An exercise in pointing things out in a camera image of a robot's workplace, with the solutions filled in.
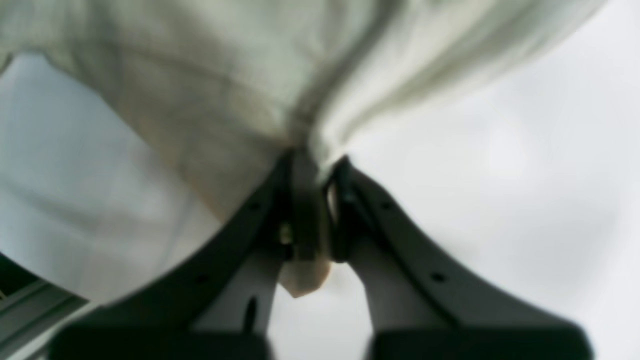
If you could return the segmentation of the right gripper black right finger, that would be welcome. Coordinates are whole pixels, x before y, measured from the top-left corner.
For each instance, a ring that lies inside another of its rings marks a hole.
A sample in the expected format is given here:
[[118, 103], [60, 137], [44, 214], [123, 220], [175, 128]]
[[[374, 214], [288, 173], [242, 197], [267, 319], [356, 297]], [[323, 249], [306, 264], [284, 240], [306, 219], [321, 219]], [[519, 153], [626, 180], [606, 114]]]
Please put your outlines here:
[[580, 326], [476, 275], [347, 157], [329, 178], [331, 255], [365, 287], [368, 360], [592, 360]]

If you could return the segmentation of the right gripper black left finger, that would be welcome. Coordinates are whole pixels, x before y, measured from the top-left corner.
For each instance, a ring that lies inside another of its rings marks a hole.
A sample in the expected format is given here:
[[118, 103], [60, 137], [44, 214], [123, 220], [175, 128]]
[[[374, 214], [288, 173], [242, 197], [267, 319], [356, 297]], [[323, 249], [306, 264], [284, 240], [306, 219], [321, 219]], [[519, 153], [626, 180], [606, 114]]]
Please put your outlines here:
[[321, 255], [309, 153], [286, 153], [206, 245], [151, 284], [65, 326], [51, 360], [270, 360], [279, 275]]

